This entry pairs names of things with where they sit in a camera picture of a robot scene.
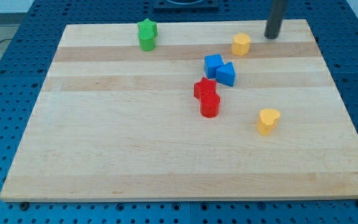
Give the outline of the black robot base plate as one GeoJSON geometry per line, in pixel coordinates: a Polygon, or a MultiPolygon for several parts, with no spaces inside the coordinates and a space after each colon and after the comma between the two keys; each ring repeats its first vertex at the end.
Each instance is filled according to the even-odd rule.
{"type": "Polygon", "coordinates": [[[152,7],[155,11],[218,9],[219,0],[153,0],[152,7]]]}

